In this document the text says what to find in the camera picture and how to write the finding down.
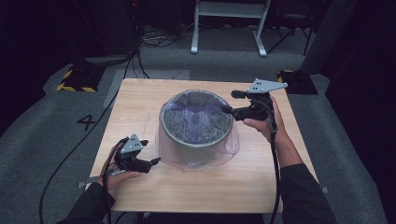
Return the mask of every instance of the sleeve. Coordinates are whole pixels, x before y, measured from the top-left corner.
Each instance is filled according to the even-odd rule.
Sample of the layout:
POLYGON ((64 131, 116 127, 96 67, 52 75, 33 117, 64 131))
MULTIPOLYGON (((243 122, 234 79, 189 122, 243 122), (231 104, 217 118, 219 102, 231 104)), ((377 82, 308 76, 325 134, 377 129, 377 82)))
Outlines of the sleeve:
POLYGON ((280 176, 285 224, 336 223, 318 182, 305 164, 283 167, 280 176))
MULTIPOLYGON (((109 193, 107 196, 111 207, 115 200, 109 193)), ((90 184, 87 190, 78 198, 66 219, 58 222, 58 224, 102 223, 106 215, 105 200, 103 187, 98 183, 90 184)))

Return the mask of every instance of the black chair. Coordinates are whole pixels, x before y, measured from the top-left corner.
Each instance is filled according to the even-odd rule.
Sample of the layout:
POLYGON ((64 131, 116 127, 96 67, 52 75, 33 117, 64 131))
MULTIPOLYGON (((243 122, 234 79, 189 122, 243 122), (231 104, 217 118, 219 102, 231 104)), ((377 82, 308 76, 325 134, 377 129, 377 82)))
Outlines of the black chair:
POLYGON ((329 2, 329 0, 275 0, 270 6, 273 10, 271 25, 277 29, 281 39, 267 52, 270 53, 289 35, 294 34, 296 29, 301 29, 307 38, 303 53, 305 56, 312 32, 324 16, 329 2), (282 37, 279 32, 280 27, 287 27, 290 31, 282 37), (308 35, 304 31, 306 29, 309 29, 308 35))

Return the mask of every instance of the wooden tabletop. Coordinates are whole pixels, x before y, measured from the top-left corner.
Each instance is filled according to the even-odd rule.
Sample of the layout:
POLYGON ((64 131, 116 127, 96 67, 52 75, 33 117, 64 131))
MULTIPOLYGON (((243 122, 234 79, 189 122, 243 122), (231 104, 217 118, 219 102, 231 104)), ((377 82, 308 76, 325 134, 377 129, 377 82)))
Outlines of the wooden tabletop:
MULTIPOLYGON (((91 176, 100 174, 109 151, 119 140, 136 133, 148 145, 138 155, 157 157, 155 133, 161 107, 186 90, 211 91, 232 107, 248 106, 248 99, 234 99, 231 91, 245 91, 251 83, 134 79, 122 81, 106 126, 91 176)), ((310 172, 315 175, 285 90, 272 91, 290 138, 310 172)), ((194 213, 271 213, 276 180, 271 148, 256 130, 236 122, 240 150, 227 163, 204 171, 181 171, 160 162, 148 174, 124 181, 111 191, 113 210, 194 213)))

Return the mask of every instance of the person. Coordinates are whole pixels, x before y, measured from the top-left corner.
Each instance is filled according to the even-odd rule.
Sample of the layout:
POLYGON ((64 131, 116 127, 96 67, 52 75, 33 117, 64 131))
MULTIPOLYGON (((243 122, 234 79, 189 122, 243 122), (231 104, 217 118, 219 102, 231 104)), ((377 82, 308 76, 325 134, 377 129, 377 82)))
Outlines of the person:
MULTIPOLYGON (((277 133, 275 138, 276 153, 280 169, 280 194, 283 201, 283 223, 336 223, 335 216, 324 194, 311 175, 295 145, 291 141, 281 113, 272 97, 277 133)), ((244 124, 256 129, 271 143, 271 128, 268 119, 264 121, 244 119, 244 124)), ((117 185, 130 178, 138 177, 137 172, 126 172, 116 176, 108 176, 107 187, 114 189, 117 185)), ((110 198, 110 205, 115 200, 110 198)), ((67 217, 58 224, 71 223, 103 223, 106 215, 106 198, 103 194, 103 179, 99 177, 79 197, 67 217)), ((165 214, 154 213, 146 217, 138 214, 137 223, 263 223, 259 214, 165 214)))

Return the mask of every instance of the gray carpet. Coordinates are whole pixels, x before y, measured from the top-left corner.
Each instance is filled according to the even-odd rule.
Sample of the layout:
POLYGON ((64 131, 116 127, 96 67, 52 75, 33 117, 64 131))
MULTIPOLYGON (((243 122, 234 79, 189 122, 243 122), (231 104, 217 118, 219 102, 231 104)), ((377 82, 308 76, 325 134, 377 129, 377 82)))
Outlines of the gray carpet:
MULTIPOLYGON (((254 78, 275 81, 278 70, 300 67, 305 42, 301 32, 261 58, 251 31, 250 28, 206 30, 200 35, 196 55, 190 54, 190 35, 165 48, 142 47, 142 64, 153 78, 170 78, 161 76, 170 71, 188 71, 187 77, 175 79, 226 82, 251 82, 254 78)), ((262 39, 269 49, 279 37, 275 31, 266 30, 262 39)), ((125 66, 126 63, 108 67, 98 92, 56 91, 70 64, 60 68, 43 87, 46 96, 4 133, 0 139, 0 223, 38 222, 39 199, 47 180, 87 133, 85 125, 77 121, 87 115, 99 119, 120 83, 125 66)), ((134 67, 141 75, 137 59, 134 67)), ((132 67, 128 76, 134 76, 132 67)), ((322 75, 311 77, 318 95, 289 95, 289 98, 320 185, 329 190, 326 197, 338 222, 387 223, 375 183, 324 95, 329 80, 322 75)), ((91 172, 110 113, 111 108, 53 178, 44 201, 45 223, 64 218, 81 194, 77 184, 91 172)), ((131 223, 131 218, 133 214, 121 223, 131 223)), ((269 222, 268 214, 264 218, 269 222)), ((277 216, 277 223, 282 223, 281 215, 277 216)))

